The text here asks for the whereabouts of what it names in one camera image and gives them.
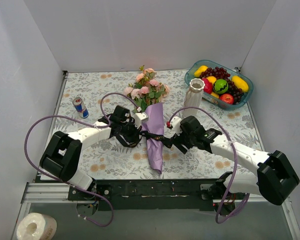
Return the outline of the black ribbon with gold text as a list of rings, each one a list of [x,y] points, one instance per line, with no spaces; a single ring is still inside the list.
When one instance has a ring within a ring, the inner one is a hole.
[[[119,141],[119,143],[127,148],[136,147],[141,141],[142,137],[145,137],[147,140],[151,139],[157,142],[162,142],[163,145],[167,148],[171,148],[173,146],[173,141],[171,138],[167,138],[160,134],[150,133],[147,130],[139,131],[135,135],[124,136],[122,137],[120,134],[116,135],[115,138]]]

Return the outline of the purple wrapping paper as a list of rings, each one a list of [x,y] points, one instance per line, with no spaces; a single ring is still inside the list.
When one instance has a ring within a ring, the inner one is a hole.
[[[150,134],[164,135],[163,103],[159,102],[148,106],[145,110],[148,121],[142,124],[142,130]],[[163,143],[153,138],[146,139],[147,157],[150,167],[159,175],[163,167]]]

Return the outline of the pink artificial flower bouquet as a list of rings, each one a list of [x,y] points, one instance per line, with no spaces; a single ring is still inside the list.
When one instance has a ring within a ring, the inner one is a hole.
[[[135,83],[130,83],[123,94],[131,98],[144,112],[148,106],[162,102],[170,89],[166,84],[155,79],[157,73],[154,69],[142,65],[139,71]]]

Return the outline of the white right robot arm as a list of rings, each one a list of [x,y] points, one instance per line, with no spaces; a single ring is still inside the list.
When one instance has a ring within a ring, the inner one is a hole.
[[[203,190],[207,199],[227,199],[236,193],[254,194],[280,206],[300,183],[287,156],[281,151],[269,153],[231,142],[221,131],[205,129],[192,115],[184,119],[175,116],[167,127],[174,131],[171,141],[181,152],[186,153],[195,147],[236,162],[252,173],[240,175],[227,171]]]

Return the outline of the white ribbed ceramic vase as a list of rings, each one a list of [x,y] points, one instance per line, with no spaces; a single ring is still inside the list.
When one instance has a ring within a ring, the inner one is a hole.
[[[204,95],[205,83],[200,78],[193,78],[189,83],[188,91],[185,95],[182,111],[183,117],[196,116],[198,107]]]

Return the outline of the yellow fruit piece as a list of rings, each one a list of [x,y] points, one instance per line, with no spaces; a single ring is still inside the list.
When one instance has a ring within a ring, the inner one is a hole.
[[[213,96],[213,97],[215,97],[215,98],[217,98],[217,99],[220,97],[220,96],[219,96],[217,93],[215,93],[215,92],[212,92],[210,95]]]

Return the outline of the red apple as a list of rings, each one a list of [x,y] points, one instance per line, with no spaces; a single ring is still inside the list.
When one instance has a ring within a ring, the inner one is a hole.
[[[234,104],[234,97],[229,94],[229,93],[224,93],[222,94],[219,99],[229,105],[233,105]]]

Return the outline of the blue silver energy drink can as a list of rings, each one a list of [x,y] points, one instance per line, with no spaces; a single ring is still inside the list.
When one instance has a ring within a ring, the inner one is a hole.
[[[89,116],[89,112],[80,97],[74,98],[72,104],[81,118],[85,119]]]

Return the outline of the green round fruit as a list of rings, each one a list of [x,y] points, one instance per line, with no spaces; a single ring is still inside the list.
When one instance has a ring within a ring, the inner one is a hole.
[[[213,84],[213,91],[218,95],[226,93],[228,88],[229,84],[225,79],[217,79]]]

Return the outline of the teal plastic fruit basket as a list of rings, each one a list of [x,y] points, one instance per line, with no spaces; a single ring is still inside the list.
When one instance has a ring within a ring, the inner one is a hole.
[[[221,100],[219,100],[219,99],[217,99],[215,97],[212,97],[210,94],[208,94],[206,92],[203,93],[203,99],[204,100],[206,100],[206,101],[208,101],[208,102],[210,102],[210,103],[212,103],[212,104],[214,104],[216,106],[219,106],[220,108],[222,108],[224,110],[235,110],[237,108],[242,107],[243,105],[245,105],[247,103],[247,101],[249,100],[249,98],[252,95],[253,90],[254,90],[254,85],[253,85],[252,81],[249,78],[247,78],[246,76],[244,76],[244,75],[236,72],[235,70],[227,68],[227,67],[225,67],[223,65],[220,65],[220,64],[218,64],[216,62],[213,62],[211,60],[206,60],[206,59],[205,60],[199,60],[199,61],[197,61],[197,62],[195,62],[193,64],[193,66],[190,68],[190,70],[188,70],[186,72],[185,77],[184,77],[184,81],[185,81],[185,83],[187,85],[189,85],[190,81],[195,78],[194,77],[195,71],[200,66],[202,66],[202,65],[205,65],[208,68],[215,68],[215,67],[224,68],[224,69],[227,70],[228,73],[231,74],[231,76],[239,76],[239,77],[241,77],[243,80],[245,80],[247,82],[247,84],[249,86],[248,92],[246,92],[243,95],[243,99],[242,99],[242,101],[239,104],[227,104],[227,103],[225,103],[225,102],[223,102],[223,101],[221,101]]]

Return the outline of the yellow lemon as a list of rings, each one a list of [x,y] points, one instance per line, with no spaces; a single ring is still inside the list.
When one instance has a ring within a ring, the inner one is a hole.
[[[208,76],[206,78],[212,85],[217,81],[217,78],[214,76]]]

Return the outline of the yellow mango left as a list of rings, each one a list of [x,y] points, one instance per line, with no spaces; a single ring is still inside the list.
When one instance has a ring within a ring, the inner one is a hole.
[[[208,67],[206,65],[201,65],[195,72],[194,77],[195,78],[201,78],[202,73],[204,73]]]

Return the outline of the yellow mango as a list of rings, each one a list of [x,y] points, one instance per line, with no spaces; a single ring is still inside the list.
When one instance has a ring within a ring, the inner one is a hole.
[[[195,78],[201,78],[202,73],[204,73],[208,67],[206,65],[201,65],[195,72],[194,77]]]
[[[241,77],[239,77],[239,76],[233,76],[231,78],[231,81],[234,83],[234,85],[238,89],[241,89],[244,93],[247,93],[249,91],[249,85]]]

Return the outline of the yellow mango right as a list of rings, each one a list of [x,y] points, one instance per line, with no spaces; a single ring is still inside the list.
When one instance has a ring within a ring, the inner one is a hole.
[[[233,76],[231,78],[231,81],[234,83],[234,85],[238,89],[241,89],[244,93],[247,93],[249,91],[249,85],[241,77],[239,77],[239,76]]]

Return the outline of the white toilet paper roll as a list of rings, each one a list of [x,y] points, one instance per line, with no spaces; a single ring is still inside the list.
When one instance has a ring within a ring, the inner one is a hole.
[[[57,221],[45,214],[29,213],[16,229],[18,240],[51,240],[57,231]]]

